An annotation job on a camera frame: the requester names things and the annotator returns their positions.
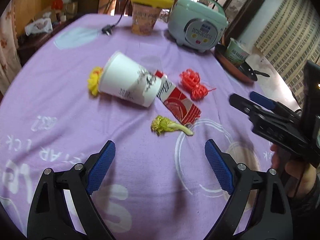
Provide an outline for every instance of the red yarn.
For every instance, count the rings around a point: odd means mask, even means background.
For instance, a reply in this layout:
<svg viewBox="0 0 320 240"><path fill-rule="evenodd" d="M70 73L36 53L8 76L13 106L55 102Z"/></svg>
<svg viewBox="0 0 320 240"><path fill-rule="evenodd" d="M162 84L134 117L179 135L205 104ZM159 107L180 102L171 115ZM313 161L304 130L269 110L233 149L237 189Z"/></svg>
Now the red yarn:
<svg viewBox="0 0 320 240"><path fill-rule="evenodd" d="M204 98L208 92L215 90L215 88L208 90L204 85L200 84L199 73L190 68L183 71L179 76L181 77L182 86L191 93L192 100Z"/></svg>

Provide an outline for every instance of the metal screw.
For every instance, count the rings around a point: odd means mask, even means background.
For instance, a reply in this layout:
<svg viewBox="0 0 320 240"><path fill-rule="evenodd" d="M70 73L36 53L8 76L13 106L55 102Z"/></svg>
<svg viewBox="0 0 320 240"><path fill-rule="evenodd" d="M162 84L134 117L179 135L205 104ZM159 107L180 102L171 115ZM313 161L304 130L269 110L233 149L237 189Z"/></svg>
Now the metal screw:
<svg viewBox="0 0 320 240"><path fill-rule="evenodd" d="M75 165L75 170L77 170L77 171L81 170L82 168L83 168L83 164L82 163L77 163Z"/></svg>
<svg viewBox="0 0 320 240"><path fill-rule="evenodd" d="M243 163L239 163L237 167L241 171L244 171L246 169L246 166Z"/></svg>
<svg viewBox="0 0 320 240"><path fill-rule="evenodd" d="M276 174L277 174L277 172L276 172L275 169L270 169L269 172L270 172L272 175L276 175Z"/></svg>
<svg viewBox="0 0 320 240"><path fill-rule="evenodd" d="M50 169L50 168L46 168L46 169L44 170L44 174L45 174L45 175L50 174L50 172L51 172L51 169Z"/></svg>

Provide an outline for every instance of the human hand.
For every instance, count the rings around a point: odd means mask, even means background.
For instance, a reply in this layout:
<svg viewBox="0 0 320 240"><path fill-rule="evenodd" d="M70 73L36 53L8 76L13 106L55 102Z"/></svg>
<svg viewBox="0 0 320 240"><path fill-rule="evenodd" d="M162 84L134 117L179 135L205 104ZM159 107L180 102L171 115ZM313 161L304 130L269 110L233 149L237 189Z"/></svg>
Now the human hand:
<svg viewBox="0 0 320 240"><path fill-rule="evenodd" d="M279 163L280 163L280 158L277 153L278 149L279 149L278 145L275 145L275 144L273 144L270 147L270 150L275 152L271 159L271 163L272 163L271 167L275 170L278 169ZM301 173L305 169L297 194L296 194L297 198L303 198L312 190L316 182L317 172L316 172L316 168L313 167L310 163L306 164L303 162L291 160L286 163L284 169L289 175L297 178L298 180L300 179ZM294 196L295 189L296 187L288 191L288 197Z"/></svg>

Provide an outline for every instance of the rice cooker control panel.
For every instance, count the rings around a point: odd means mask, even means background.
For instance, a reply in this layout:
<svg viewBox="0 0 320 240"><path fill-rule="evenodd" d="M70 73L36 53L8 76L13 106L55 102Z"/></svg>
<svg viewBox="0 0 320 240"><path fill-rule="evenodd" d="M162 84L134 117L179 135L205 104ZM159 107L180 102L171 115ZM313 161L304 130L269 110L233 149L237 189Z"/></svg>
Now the rice cooker control panel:
<svg viewBox="0 0 320 240"><path fill-rule="evenodd" d="M209 48L217 38L217 28L212 23L200 19L192 19L184 29L186 40L197 49Z"/></svg>

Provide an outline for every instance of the yellow yarn ball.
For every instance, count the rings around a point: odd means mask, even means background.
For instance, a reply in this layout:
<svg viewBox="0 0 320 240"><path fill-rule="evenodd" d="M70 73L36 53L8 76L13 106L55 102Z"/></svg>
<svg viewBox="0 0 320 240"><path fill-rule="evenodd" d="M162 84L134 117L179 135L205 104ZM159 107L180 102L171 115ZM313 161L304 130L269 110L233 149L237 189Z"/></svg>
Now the yellow yarn ball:
<svg viewBox="0 0 320 240"><path fill-rule="evenodd" d="M99 91L98 91L98 86L99 86L99 81L100 77L103 73L103 68L102 67L95 67L89 75L88 79L88 89L90 90L91 94L93 96L97 96Z"/></svg>

